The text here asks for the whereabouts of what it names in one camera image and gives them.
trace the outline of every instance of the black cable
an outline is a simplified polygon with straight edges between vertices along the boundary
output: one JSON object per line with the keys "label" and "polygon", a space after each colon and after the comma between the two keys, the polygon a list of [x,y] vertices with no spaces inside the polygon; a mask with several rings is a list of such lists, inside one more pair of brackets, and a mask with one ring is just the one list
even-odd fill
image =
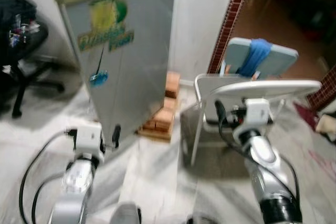
{"label": "black cable", "polygon": [[294,183],[295,183],[295,196],[296,196],[296,201],[298,202],[298,206],[300,207],[300,187],[299,187],[299,180],[298,180],[298,176],[295,172],[295,169],[293,167],[293,165],[289,162],[289,160],[287,158],[285,158],[284,156],[280,155],[280,158],[288,165],[293,178],[294,178]]}
{"label": "black cable", "polygon": [[33,224],[36,224],[36,204],[37,204],[37,199],[38,199],[38,195],[40,193],[40,191],[43,189],[43,187],[51,182],[52,180],[55,180],[57,178],[61,178],[62,176],[64,175],[64,172],[61,172],[61,173],[57,173],[57,174],[54,174],[54,175],[51,175],[50,177],[46,178],[42,184],[38,187],[36,193],[35,193],[35,197],[34,197],[34,200],[33,200],[33,205],[32,205],[32,213],[31,213],[31,220],[33,222]]}
{"label": "black cable", "polygon": [[242,157],[248,159],[250,162],[254,163],[255,165],[257,165],[258,167],[261,167],[262,169],[264,169],[265,171],[267,171],[269,174],[271,174],[290,194],[290,196],[297,201],[296,197],[294,196],[294,194],[292,193],[292,191],[288,188],[287,185],[285,185],[285,183],[283,183],[278,176],[273,173],[271,170],[269,170],[268,168],[264,167],[262,164],[258,163],[257,161],[255,161],[253,158],[251,158],[250,156],[248,156],[247,154],[245,154],[244,152],[242,152],[240,149],[238,149],[237,147],[235,147],[231,142],[227,141],[222,133],[223,130],[223,121],[225,119],[225,116],[221,116],[221,119],[219,121],[219,125],[218,125],[218,129],[219,129],[219,134],[220,137],[226,142],[226,144],[233,149],[235,152],[237,152],[239,155],[241,155]]}
{"label": "black cable", "polygon": [[26,182],[26,178],[27,178],[27,175],[31,169],[31,167],[33,166],[33,164],[35,163],[35,161],[37,160],[37,158],[41,155],[41,153],[45,150],[45,148],[53,141],[55,140],[56,138],[64,135],[64,134],[70,134],[71,130],[70,131],[61,131],[61,132],[57,132],[56,134],[54,134],[45,144],[44,146],[40,149],[40,151],[37,153],[37,155],[34,157],[34,159],[31,161],[31,163],[29,164],[28,168],[26,169],[23,177],[22,177],[22,180],[21,180],[21,185],[20,185],[20,191],[19,191],[19,211],[20,211],[20,216],[22,218],[22,221],[24,224],[29,224],[28,221],[27,221],[27,218],[25,216],[25,212],[24,212],[24,209],[23,209],[23,190],[24,190],[24,187],[25,187],[25,182]]}

